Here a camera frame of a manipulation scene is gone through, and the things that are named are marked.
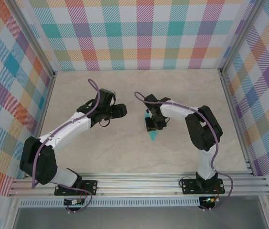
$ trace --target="metal bracket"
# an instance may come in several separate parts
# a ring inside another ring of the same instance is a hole
[[[214,182],[214,186],[206,191],[202,192],[198,185],[196,184],[196,179],[182,179],[181,180],[181,186],[182,186],[182,194],[183,195],[190,195],[190,194],[224,194],[225,193],[225,187],[222,179],[217,179]]]
[[[97,190],[97,180],[82,180],[80,188],[91,192],[91,194],[95,196]],[[78,196],[80,194],[80,191],[64,188],[59,185],[55,187],[54,191],[55,196]]]

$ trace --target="small teal block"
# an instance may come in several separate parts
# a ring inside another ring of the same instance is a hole
[[[149,117],[150,117],[150,116],[149,116],[149,113],[145,112],[145,118],[149,118]],[[149,134],[149,136],[150,136],[150,139],[151,139],[152,141],[155,141],[155,138],[157,137],[158,133],[159,133],[159,131],[157,131],[157,130],[149,131],[149,132],[148,132],[148,134]]]

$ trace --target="cable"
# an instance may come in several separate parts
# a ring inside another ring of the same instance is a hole
[[[80,209],[77,210],[77,211],[71,211],[71,210],[69,209],[69,205],[68,205],[68,206],[67,206],[67,210],[68,210],[68,213],[69,213],[69,214],[70,214],[70,213],[78,213],[78,212],[81,212],[81,211],[85,210],[85,209],[91,204],[91,202],[92,202],[92,193],[89,192],[88,190],[81,189],[81,188],[75,188],[75,187],[69,187],[69,186],[66,186],[66,185],[59,185],[59,186],[64,187],[64,188],[67,188],[67,189],[75,190],[75,191],[82,191],[82,192],[85,192],[86,194],[89,194],[89,195],[90,195],[90,200],[89,200],[89,202],[88,202],[85,206],[83,206],[82,208],[80,208]]]
[[[36,165],[37,165],[37,160],[38,160],[38,157],[40,155],[40,152],[42,150],[42,148],[45,146],[45,144],[50,140],[50,137],[54,137],[55,134],[57,134],[60,130],[62,130],[63,128],[65,128],[67,125],[70,125],[78,120],[81,120],[85,117],[87,117],[89,114],[91,114],[98,106],[99,102],[100,102],[100,90],[99,90],[99,87],[97,86],[96,82],[92,79],[88,79],[88,82],[89,84],[97,91],[97,100],[96,100],[96,104],[95,106],[87,113],[85,113],[83,116],[81,117],[78,117],[78,118],[75,118],[73,121],[69,121],[65,124],[63,124],[62,126],[58,127],[41,145],[40,147],[38,148],[37,150],[37,153],[35,155],[35,158],[34,158],[34,163],[33,163],[33,172],[32,172],[32,183],[31,183],[31,188],[35,188],[36,185],[39,183],[39,182],[36,182]],[[65,186],[65,185],[59,185],[61,187],[64,187],[64,188],[68,188],[68,189],[72,189],[72,190],[78,190],[78,191],[83,191],[85,193],[88,193],[90,196],[91,196],[91,199],[90,201],[88,202],[88,204],[86,204],[84,207],[82,207],[80,210],[78,210],[77,212],[79,211],[82,211],[84,210],[92,201],[92,194],[91,192],[87,191],[87,190],[84,190],[84,189],[79,189],[79,188],[73,188],[73,187],[68,187],[68,186]]]
[[[81,192],[81,196],[79,197],[79,200],[82,202],[82,195],[83,195],[83,192]]]
[[[183,178],[185,178],[185,177],[182,177],[182,178],[179,180],[179,186],[180,186],[180,187],[182,187],[182,186],[181,186],[181,180],[182,180]]]
[[[108,123],[106,125],[102,125],[101,123],[98,123],[101,127],[107,127],[110,124],[110,119],[108,120]]]
[[[219,190],[218,190],[218,188],[216,187],[216,186],[214,186],[214,188],[216,189],[216,191],[217,191],[217,198],[219,197]]]
[[[145,104],[167,104],[167,105],[178,106],[178,107],[185,108],[185,109],[187,109],[187,110],[193,111],[193,112],[195,112],[196,114],[198,114],[198,115],[199,115],[199,116],[206,122],[206,124],[208,125],[208,127],[210,128],[210,130],[211,130],[211,132],[212,132],[212,135],[213,135],[213,137],[214,137],[214,139],[215,139],[215,144],[216,144],[215,154],[213,155],[212,160],[211,160],[211,168],[212,168],[215,172],[217,172],[218,174],[220,174],[220,175],[222,175],[222,176],[225,176],[225,177],[228,177],[228,178],[230,179],[230,181],[231,181],[231,189],[230,189],[230,191],[229,191],[229,193],[228,193],[228,195],[227,195],[227,198],[226,198],[220,205],[215,206],[213,209],[217,209],[217,208],[221,207],[221,206],[222,206],[222,205],[229,199],[229,197],[231,196],[232,191],[233,191],[234,183],[233,183],[233,179],[232,179],[232,177],[230,177],[228,174],[221,173],[221,172],[219,172],[218,170],[216,170],[216,169],[214,168],[214,160],[215,160],[215,158],[216,158],[216,156],[217,156],[217,154],[218,154],[218,139],[217,139],[217,136],[216,136],[216,134],[215,134],[215,131],[214,131],[212,125],[211,125],[210,122],[207,120],[207,118],[204,117],[199,111],[197,111],[197,110],[195,110],[195,109],[193,109],[193,108],[191,108],[191,107],[188,107],[188,106],[184,106],[184,105],[176,104],[176,103],[170,103],[170,102],[148,102],[148,101],[145,101],[145,100],[144,100],[145,97],[144,97],[144,95],[142,95],[142,93],[140,93],[140,92],[135,92],[134,94],[135,94],[135,97],[136,97],[138,100],[140,100],[141,102],[143,102],[143,103],[145,103]]]

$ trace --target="beige tabletop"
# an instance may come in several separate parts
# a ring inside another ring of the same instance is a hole
[[[135,91],[169,97],[193,107],[207,105],[223,129],[215,166],[222,171],[246,170],[217,70],[133,70],[59,72],[42,129],[46,134],[69,119],[76,109],[95,98],[88,84],[116,91],[116,102],[127,115],[108,127],[95,125],[72,140],[56,158],[57,164],[76,172],[169,173],[197,170],[197,149],[185,123],[171,119],[152,141],[145,128],[146,107]]]

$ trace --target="plaid wallpaper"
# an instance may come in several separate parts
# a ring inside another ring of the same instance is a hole
[[[217,68],[249,0],[17,2],[53,66],[77,71]]]
[[[24,141],[36,131],[50,78],[0,0],[0,223]]]
[[[233,47],[233,45],[235,44],[235,42],[236,42],[236,40],[238,38],[239,32],[241,31],[241,29],[245,25],[245,22],[246,22],[248,16],[250,15],[251,10],[252,10],[252,8],[253,8],[253,6],[254,6],[254,4],[255,4],[256,1],[257,0],[250,0],[250,3],[249,3],[249,5],[246,8],[246,11],[245,11],[243,17],[241,18],[240,23],[239,23],[237,29],[234,32],[234,35],[233,35],[233,37],[232,37],[232,39],[231,39],[231,41],[229,43],[229,46],[226,49],[225,55],[224,55],[224,57],[221,60],[221,63],[219,65],[219,68],[220,69],[223,67],[223,65],[224,65],[224,63],[225,63],[225,61],[226,61],[226,59],[227,59],[227,57],[228,57],[228,55],[229,55],[229,53],[231,51],[231,48]]]
[[[269,182],[269,0],[227,73],[255,167]]]

